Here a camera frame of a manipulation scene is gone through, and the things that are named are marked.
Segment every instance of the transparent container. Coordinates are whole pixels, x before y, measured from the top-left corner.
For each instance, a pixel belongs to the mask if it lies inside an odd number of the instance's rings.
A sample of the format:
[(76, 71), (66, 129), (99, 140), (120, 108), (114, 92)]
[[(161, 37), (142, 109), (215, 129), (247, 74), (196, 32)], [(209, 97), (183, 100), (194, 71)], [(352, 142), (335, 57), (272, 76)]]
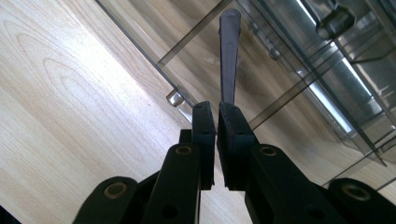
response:
[(325, 19), (339, 6), (324, 0), (97, 2), (175, 88), (166, 98), (188, 120), (206, 100), (218, 116), (219, 16), (238, 9), (235, 104), (259, 140), (322, 186), (350, 176), (380, 190), (395, 179), (391, 1), (338, 1), (352, 23), (335, 35)]

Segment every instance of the wooden surface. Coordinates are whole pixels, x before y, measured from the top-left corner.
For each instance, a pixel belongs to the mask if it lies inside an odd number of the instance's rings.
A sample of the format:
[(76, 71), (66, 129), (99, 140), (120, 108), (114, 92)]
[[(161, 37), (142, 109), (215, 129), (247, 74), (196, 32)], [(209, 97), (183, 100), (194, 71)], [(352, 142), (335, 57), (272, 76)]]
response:
[[(70, 223), (106, 178), (160, 169), (190, 124), (99, 6), (0, 1), (0, 10), (0, 204), (22, 223)], [(247, 222), (242, 194), (216, 174), (202, 222)]]

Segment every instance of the light wood tabletop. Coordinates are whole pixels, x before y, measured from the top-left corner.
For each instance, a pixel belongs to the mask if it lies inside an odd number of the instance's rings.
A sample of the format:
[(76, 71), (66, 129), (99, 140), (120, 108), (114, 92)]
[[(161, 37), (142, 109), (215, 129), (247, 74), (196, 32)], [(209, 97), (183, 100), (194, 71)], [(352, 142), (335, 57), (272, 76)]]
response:
[[(0, 0), (0, 25), (0, 204), (20, 222), (71, 223), (105, 179), (141, 181), (157, 172), (180, 129), (191, 127), (166, 102), (173, 88), (93, 0)], [(306, 101), (297, 100), (257, 132), (291, 148), (305, 174), (323, 183), (361, 154), (329, 133), (300, 132), (298, 125), (316, 116), (311, 107), (286, 120), (295, 130), (282, 129), (282, 114)], [(276, 141), (296, 133), (304, 138)], [(309, 141), (340, 148), (294, 149)], [(319, 163), (325, 176), (315, 170)], [(372, 179), (382, 172), (377, 166), (367, 166)], [(216, 186), (202, 192), (201, 223), (250, 223), (243, 193), (228, 191), (222, 178), (217, 156)], [(396, 201), (394, 189), (382, 192)]]

